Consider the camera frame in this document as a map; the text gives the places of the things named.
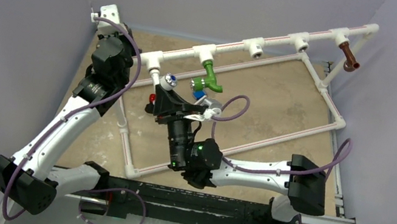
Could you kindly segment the white water faucet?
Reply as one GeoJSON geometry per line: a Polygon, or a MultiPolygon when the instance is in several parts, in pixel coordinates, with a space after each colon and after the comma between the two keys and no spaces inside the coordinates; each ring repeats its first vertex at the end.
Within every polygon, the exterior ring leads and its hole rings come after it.
{"type": "Polygon", "coordinates": [[[177,78],[171,73],[161,73],[158,69],[151,69],[149,71],[152,85],[155,87],[159,85],[165,91],[174,90],[178,84],[177,78]]]}

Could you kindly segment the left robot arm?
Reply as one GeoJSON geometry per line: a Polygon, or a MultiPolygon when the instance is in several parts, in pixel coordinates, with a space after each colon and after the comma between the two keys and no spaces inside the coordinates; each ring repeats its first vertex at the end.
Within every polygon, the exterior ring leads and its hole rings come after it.
{"type": "Polygon", "coordinates": [[[54,171],[59,158],[92,124],[98,121],[136,82],[141,50],[130,30],[106,18],[98,22],[99,47],[86,76],[55,118],[28,145],[11,157],[0,155],[2,214],[6,220],[22,213],[37,215],[59,196],[86,190],[90,197],[105,195],[104,169],[93,162],[54,171]]]}

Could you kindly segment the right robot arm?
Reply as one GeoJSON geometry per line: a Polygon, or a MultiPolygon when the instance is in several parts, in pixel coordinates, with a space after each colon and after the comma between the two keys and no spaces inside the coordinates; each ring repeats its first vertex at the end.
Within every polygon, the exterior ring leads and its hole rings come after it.
{"type": "Polygon", "coordinates": [[[233,120],[223,117],[224,105],[205,98],[189,103],[174,90],[155,86],[155,99],[148,110],[158,124],[166,125],[170,161],[167,168],[179,171],[194,188],[244,186],[268,189],[280,196],[265,212],[267,224],[287,224],[298,213],[324,216],[327,169],[303,155],[289,161],[257,162],[226,157],[214,138],[196,141],[192,122],[233,120]]]}

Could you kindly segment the green water faucet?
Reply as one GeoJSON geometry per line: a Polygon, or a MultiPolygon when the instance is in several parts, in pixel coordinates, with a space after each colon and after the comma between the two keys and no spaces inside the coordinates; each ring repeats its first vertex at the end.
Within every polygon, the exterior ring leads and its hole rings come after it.
{"type": "Polygon", "coordinates": [[[193,92],[198,92],[202,91],[203,89],[209,89],[213,92],[222,93],[223,87],[217,82],[217,77],[213,68],[213,60],[206,60],[202,62],[202,66],[206,72],[206,76],[203,78],[193,78],[190,81],[191,90],[193,90],[193,92]]]}

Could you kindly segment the brown water faucet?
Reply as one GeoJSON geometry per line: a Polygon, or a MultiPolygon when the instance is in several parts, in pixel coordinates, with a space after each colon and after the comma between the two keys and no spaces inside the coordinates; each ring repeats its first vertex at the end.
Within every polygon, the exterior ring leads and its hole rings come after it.
{"type": "Polygon", "coordinates": [[[353,72],[360,68],[360,63],[357,62],[355,55],[351,51],[348,41],[341,43],[338,47],[343,51],[343,54],[345,55],[343,69],[346,72],[353,72]]]}

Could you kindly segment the black faucet red knob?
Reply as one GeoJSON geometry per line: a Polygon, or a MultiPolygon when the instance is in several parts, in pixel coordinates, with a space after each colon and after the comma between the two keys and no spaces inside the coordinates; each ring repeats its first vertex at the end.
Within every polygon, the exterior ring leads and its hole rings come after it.
{"type": "Polygon", "coordinates": [[[156,94],[152,93],[149,95],[149,102],[145,105],[144,111],[147,114],[154,114],[154,110],[155,110],[155,100],[156,100],[156,94]]]}

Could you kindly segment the white pipe frame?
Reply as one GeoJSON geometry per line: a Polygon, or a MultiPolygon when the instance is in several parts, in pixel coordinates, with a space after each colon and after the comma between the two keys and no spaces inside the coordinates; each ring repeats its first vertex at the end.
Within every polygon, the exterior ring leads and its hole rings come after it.
{"type": "MultiPolygon", "coordinates": [[[[222,184],[224,186],[229,186],[231,184],[249,186],[251,182],[255,183],[255,187],[259,187],[261,184],[270,185],[271,181],[267,178],[281,177],[283,175],[295,175],[296,171],[290,168],[290,163],[285,163],[284,161],[264,163],[264,162],[250,162],[250,161],[240,161],[232,160],[228,156],[231,154],[238,154],[246,151],[252,151],[254,149],[265,148],[274,144],[284,143],[286,141],[295,140],[297,138],[303,138],[310,135],[321,134],[328,131],[335,131],[346,127],[346,122],[342,115],[339,113],[337,107],[335,106],[327,87],[333,78],[343,69],[344,59],[341,60],[339,66],[334,68],[324,79],[320,79],[316,73],[312,63],[306,51],[309,48],[310,41],[318,41],[330,39],[337,47],[348,41],[351,51],[355,55],[361,47],[375,34],[379,31],[380,27],[377,24],[366,24],[359,27],[349,28],[336,28],[320,32],[299,32],[292,33],[287,36],[277,36],[270,38],[249,38],[243,41],[225,44],[205,44],[196,45],[189,49],[179,49],[171,50],[167,52],[153,51],[142,53],[141,59],[135,61],[136,64],[141,65],[147,69],[149,72],[151,69],[158,69],[161,72],[161,64],[165,61],[184,59],[184,58],[197,58],[202,65],[202,62],[206,60],[213,60],[214,56],[219,53],[233,52],[233,51],[246,51],[249,52],[252,60],[250,62],[243,62],[232,64],[228,66],[215,67],[214,72],[217,76],[218,73],[231,72],[235,70],[242,70],[246,68],[253,68],[258,66],[277,64],[287,61],[301,61],[310,73],[317,91],[320,93],[321,97],[324,99],[328,110],[332,114],[334,122],[314,127],[311,129],[306,129],[302,131],[297,131],[294,133],[276,136],[264,140],[260,140],[253,143],[247,143],[240,146],[235,146],[222,151],[223,158],[221,163],[221,172],[226,181],[222,184]]],[[[185,73],[176,74],[177,79],[193,79],[206,76],[206,72],[203,71],[190,71],[185,73]]],[[[148,79],[143,79],[136,81],[132,84],[132,87],[143,87],[147,85],[152,85],[151,77],[148,79]]]]}

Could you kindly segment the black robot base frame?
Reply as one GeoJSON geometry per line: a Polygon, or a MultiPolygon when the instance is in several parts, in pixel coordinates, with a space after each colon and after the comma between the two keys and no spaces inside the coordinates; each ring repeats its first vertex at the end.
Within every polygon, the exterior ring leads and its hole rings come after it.
{"type": "Polygon", "coordinates": [[[178,224],[302,224],[301,216],[280,222],[271,215],[271,203],[230,199],[219,195],[138,182],[109,174],[99,164],[86,162],[100,173],[93,191],[81,195],[108,202],[108,215],[145,216],[178,224]]]}

